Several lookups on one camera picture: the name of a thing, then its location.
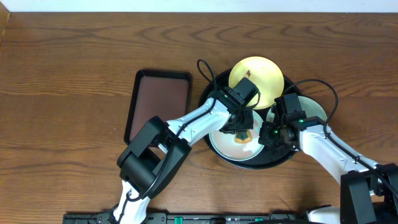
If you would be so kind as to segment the green orange sponge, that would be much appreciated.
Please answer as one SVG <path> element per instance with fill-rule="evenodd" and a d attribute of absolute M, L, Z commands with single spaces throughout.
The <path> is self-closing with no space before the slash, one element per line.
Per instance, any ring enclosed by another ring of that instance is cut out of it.
<path fill-rule="evenodd" d="M 238 131 L 234 137 L 235 143 L 246 144 L 252 141 L 252 135 L 249 130 Z"/>

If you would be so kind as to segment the light blue plate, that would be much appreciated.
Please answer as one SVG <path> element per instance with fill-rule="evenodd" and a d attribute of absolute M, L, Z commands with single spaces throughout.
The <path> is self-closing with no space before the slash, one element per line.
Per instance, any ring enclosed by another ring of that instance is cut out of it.
<path fill-rule="evenodd" d="M 264 145 L 259 144 L 259 132 L 263 119 L 253 111 L 254 125 L 249 130 L 249 142 L 238 143 L 235 134 L 225 134 L 213 131 L 209 138 L 213 149 L 225 159 L 232 161 L 246 161 L 258 155 Z"/>

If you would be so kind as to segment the light green plate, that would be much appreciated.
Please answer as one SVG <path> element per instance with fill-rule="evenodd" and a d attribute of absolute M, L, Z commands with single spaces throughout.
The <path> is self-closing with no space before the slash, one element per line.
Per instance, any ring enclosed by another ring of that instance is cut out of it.
<path fill-rule="evenodd" d="M 298 96 L 302 109 L 306 112 L 307 118 L 318 116 L 320 119 L 326 121 L 327 115 L 325 110 L 315 100 L 306 96 Z M 271 109 L 268 111 L 266 121 L 273 122 L 276 112 Z"/>

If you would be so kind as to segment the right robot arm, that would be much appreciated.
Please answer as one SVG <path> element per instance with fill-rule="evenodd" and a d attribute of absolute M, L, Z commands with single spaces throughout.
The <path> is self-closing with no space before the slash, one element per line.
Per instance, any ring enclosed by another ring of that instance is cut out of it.
<path fill-rule="evenodd" d="M 340 206 L 307 211 L 308 223 L 397 223 L 397 164 L 363 156 L 320 118 L 265 121 L 259 143 L 302 151 L 339 183 Z"/>

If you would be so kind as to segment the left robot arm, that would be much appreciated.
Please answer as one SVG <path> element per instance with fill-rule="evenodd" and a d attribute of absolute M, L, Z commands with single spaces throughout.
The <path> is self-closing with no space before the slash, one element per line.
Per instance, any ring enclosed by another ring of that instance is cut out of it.
<path fill-rule="evenodd" d="M 142 223 L 150 199 L 168 186 L 194 145 L 213 131 L 234 134 L 253 127 L 252 107 L 222 94 L 177 119 L 148 120 L 117 160 L 123 191 L 115 223 Z"/>

